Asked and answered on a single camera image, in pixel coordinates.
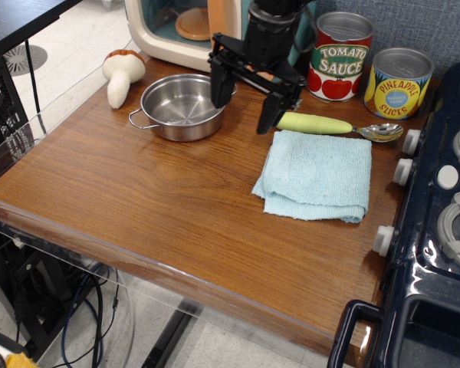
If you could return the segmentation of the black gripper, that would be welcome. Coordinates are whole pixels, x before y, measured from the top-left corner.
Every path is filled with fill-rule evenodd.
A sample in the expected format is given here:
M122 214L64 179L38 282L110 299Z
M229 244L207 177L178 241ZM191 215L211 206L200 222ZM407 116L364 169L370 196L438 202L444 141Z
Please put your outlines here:
M240 40L220 32L212 36L211 98L216 108L226 106L236 79L267 94L257 134L266 134L284 113L301 104L305 80L288 62L305 1L252 1L245 37Z

